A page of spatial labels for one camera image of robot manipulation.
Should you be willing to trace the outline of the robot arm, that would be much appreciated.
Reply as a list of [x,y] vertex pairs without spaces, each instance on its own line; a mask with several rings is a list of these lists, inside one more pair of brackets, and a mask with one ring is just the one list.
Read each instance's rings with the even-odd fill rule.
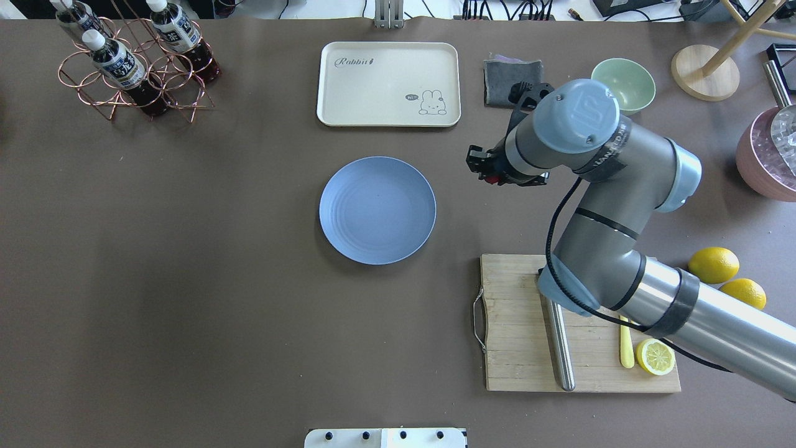
[[544,96],[495,147],[470,146],[466,163],[489,184],[541,185],[565,166],[588,182],[539,289],[581,315],[614,310],[686,357],[795,397],[794,328],[719,292],[634,245],[654,212],[685,204],[701,165],[673,140],[620,113],[606,85],[575,79]]

